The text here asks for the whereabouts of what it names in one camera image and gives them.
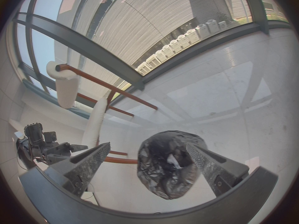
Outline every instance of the white floor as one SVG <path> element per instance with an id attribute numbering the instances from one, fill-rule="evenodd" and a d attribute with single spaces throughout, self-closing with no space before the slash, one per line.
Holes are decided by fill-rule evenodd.
<path id="1" fill-rule="evenodd" d="M 142 141 L 165 130 L 202 137 L 211 151 L 250 166 L 261 165 L 279 180 L 260 212 L 273 209 L 299 167 L 299 45 L 288 29 L 272 29 L 235 39 L 192 58 L 146 84 L 134 95 L 158 106 L 153 110 L 131 99 L 109 110 L 100 142 L 136 159 Z M 200 176 L 185 196 L 164 200 L 139 181 L 136 165 L 103 163 L 92 180 L 99 205 L 120 211 L 154 213 L 182 210 L 215 196 Z"/>

